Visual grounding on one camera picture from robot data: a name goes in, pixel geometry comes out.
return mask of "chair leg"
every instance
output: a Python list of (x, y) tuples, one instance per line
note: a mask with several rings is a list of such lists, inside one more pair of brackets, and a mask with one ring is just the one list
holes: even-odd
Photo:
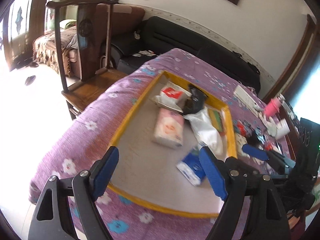
[(70, 116), (71, 116), (71, 119), (72, 119), (72, 120), (76, 119), (76, 115), (73, 114), (73, 113), (70, 111), (70, 108), (73, 108), (73, 105), (70, 104), (68, 101), (67, 101), (67, 105), (68, 105), (68, 110), (69, 110), (69, 114), (70, 114)]

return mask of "black leather sofa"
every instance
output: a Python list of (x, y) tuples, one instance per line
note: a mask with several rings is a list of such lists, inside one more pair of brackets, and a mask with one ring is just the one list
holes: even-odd
[(165, 19), (153, 16), (143, 21), (135, 39), (133, 33), (112, 37), (111, 57), (117, 70), (131, 74), (146, 61), (156, 56), (135, 57), (140, 50), (151, 50), (160, 55), (179, 48), (202, 59), (245, 86), (260, 91), (260, 72), (241, 55), (232, 52), (214, 41)]

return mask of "slipper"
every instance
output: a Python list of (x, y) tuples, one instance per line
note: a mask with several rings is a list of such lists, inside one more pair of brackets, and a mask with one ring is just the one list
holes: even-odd
[(30, 77), (27, 77), (26, 82), (25, 82), (24, 84), (25, 84), (26, 86), (31, 85), (31, 84), (34, 82), (35, 79), (36, 79), (36, 76), (35, 76), (35, 75), (30, 76)]
[(38, 67), (38, 66), (39, 64), (34, 61), (29, 64), (29, 67)]

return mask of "white floor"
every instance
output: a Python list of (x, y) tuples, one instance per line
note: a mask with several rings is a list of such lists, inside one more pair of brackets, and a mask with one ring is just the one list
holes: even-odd
[[(26, 87), (31, 75), (36, 79)], [(67, 79), (68, 85), (73, 82)], [(0, 209), (22, 240), (28, 239), (35, 209), (28, 201), (30, 179), (44, 154), (72, 123), (61, 91), (60, 76), (46, 65), (0, 71)], [(307, 217), (307, 225), (314, 215)]]

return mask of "tray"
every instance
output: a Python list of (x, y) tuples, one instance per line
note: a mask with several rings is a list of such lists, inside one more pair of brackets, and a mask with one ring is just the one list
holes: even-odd
[[(158, 95), (168, 81), (186, 90), (190, 83), (163, 72), (148, 85), (111, 139), (110, 146), (118, 147), (120, 157), (109, 188), (136, 204), (159, 212), (190, 218), (217, 217), (223, 201), (214, 194), (209, 181), (206, 179), (195, 187), (176, 168), (176, 164), (197, 145), (189, 123), (184, 125), (183, 146), (178, 149), (152, 141), (159, 107), (150, 98)], [(236, 157), (228, 106), (202, 91), (208, 95), (206, 104), (222, 112), (225, 136), (222, 136), (224, 154), (221, 159)]]

